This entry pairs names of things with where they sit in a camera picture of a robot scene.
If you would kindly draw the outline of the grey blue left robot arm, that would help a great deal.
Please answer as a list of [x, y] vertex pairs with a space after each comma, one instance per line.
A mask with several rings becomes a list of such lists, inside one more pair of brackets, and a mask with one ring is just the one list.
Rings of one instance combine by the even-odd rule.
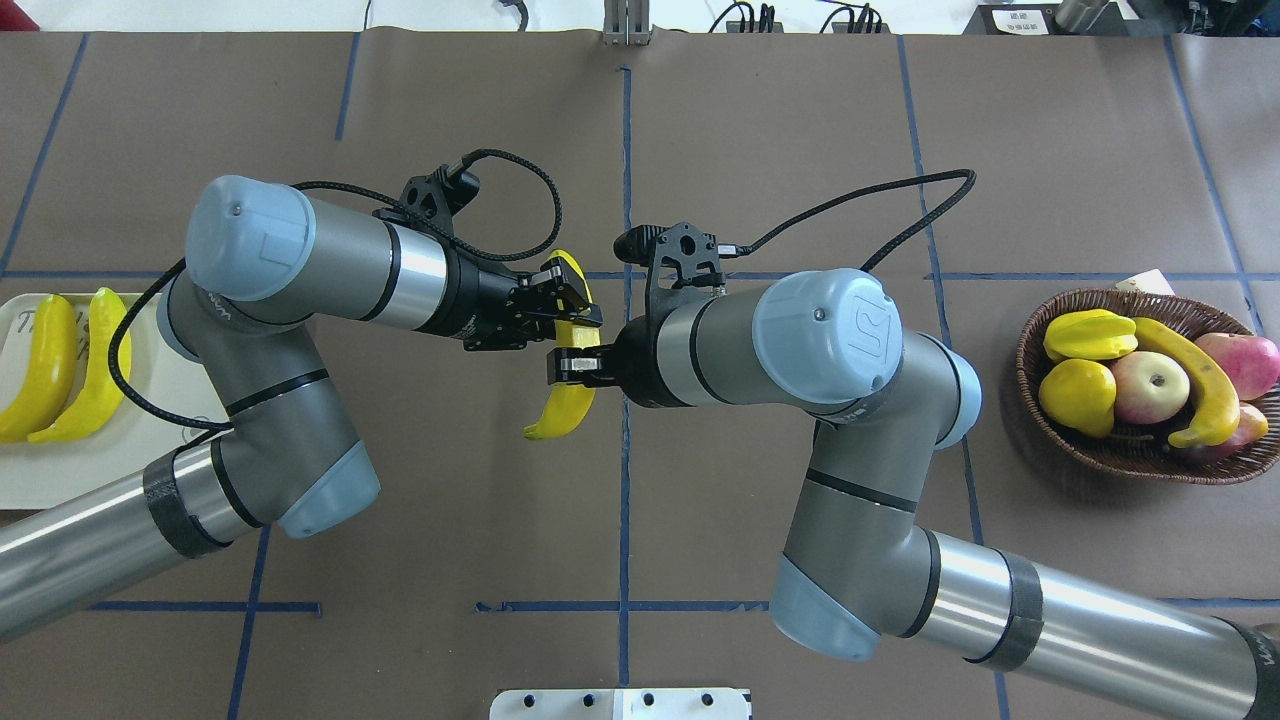
[[202, 365], [225, 430], [3, 530], [3, 641], [279, 525], [293, 538], [367, 509], [380, 483], [311, 334], [316, 315], [521, 350], [596, 331], [602, 311], [564, 252], [535, 272], [454, 237], [479, 191], [443, 167], [370, 214], [310, 183], [224, 176], [202, 192], [186, 265], [157, 328]]

